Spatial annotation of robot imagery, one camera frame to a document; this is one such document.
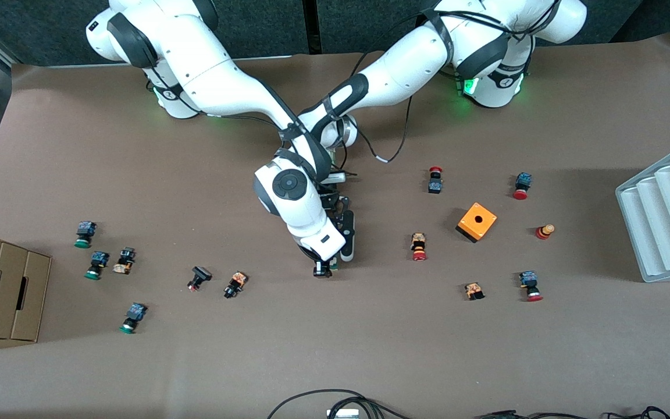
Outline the black push button orange block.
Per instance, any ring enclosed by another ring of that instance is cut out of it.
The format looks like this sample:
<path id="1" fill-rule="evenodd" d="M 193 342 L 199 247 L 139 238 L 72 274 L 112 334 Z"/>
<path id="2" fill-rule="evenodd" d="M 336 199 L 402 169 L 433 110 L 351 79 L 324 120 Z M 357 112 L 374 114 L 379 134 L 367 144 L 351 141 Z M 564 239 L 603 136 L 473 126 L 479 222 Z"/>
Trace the black push button orange block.
<path id="1" fill-rule="evenodd" d="M 231 281 L 229 282 L 228 286 L 224 290 L 224 297 L 225 298 L 234 298 L 236 297 L 240 292 L 243 291 L 245 284 L 248 282 L 249 278 L 247 274 L 242 273 L 241 271 L 235 272 L 232 277 Z"/>

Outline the black vertical post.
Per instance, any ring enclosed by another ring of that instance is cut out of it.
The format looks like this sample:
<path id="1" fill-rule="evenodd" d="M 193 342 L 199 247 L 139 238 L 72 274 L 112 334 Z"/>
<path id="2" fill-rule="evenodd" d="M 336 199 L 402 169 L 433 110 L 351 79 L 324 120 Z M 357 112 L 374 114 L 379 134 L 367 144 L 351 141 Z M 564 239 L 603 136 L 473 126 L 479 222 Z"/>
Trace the black vertical post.
<path id="1" fill-rule="evenodd" d="M 318 0 L 301 0 L 305 17 L 305 29 L 310 55 L 322 54 L 322 42 L 320 39 Z"/>

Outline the green mushroom push button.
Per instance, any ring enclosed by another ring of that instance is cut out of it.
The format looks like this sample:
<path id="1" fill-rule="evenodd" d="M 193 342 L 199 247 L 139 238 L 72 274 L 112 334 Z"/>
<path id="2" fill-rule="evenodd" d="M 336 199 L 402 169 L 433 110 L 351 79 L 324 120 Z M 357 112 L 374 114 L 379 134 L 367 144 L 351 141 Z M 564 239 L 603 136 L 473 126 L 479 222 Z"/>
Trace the green mushroom push button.
<path id="1" fill-rule="evenodd" d="M 92 238 L 95 236 L 97 224 L 91 221 L 82 221 L 77 228 L 77 239 L 74 246 L 77 248 L 90 248 Z"/>
<path id="2" fill-rule="evenodd" d="M 110 254 L 103 251 L 95 251 L 91 255 L 90 267 L 86 270 L 84 276 L 87 279 L 99 280 L 103 269 L 108 265 Z"/>
<path id="3" fill-rule="evenodd" d="M 127 318 L 123 321 L 119 331 L 125 334 L 133 334 L 136 327 L 146 315 L 147 307 L 142 303 L 133 303 L 127 311 Z"/>

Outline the orange button enclosure box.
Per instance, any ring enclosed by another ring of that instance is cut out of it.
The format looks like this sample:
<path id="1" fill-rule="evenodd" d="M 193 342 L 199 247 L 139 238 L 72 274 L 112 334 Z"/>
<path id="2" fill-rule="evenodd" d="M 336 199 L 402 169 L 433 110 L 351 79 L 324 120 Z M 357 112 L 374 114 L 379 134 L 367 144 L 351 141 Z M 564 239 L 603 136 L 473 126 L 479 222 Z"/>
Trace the orange button enclosure box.
<path id="1" fill-rule="evenodd" d="M 497 215 L 475 202 L 458 221 L 455 230 L 460 232 L 470 242 L 476 243 L 487 236 L 496 220 Z"/>

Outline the black selector switch orange block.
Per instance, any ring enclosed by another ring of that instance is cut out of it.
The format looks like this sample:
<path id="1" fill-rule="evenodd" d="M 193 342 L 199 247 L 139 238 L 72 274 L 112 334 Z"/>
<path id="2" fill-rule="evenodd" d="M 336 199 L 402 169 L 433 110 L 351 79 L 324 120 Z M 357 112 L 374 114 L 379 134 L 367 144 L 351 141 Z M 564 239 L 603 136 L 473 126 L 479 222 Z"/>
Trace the black selector switch orange block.
<path id="1" fill-rule="evenodd" d="M 124 247 L 119 254 L 119 260 L 112 268 L 117 274 L 130 274 L 136 259 L 136 250 L 132 247 Z"/>

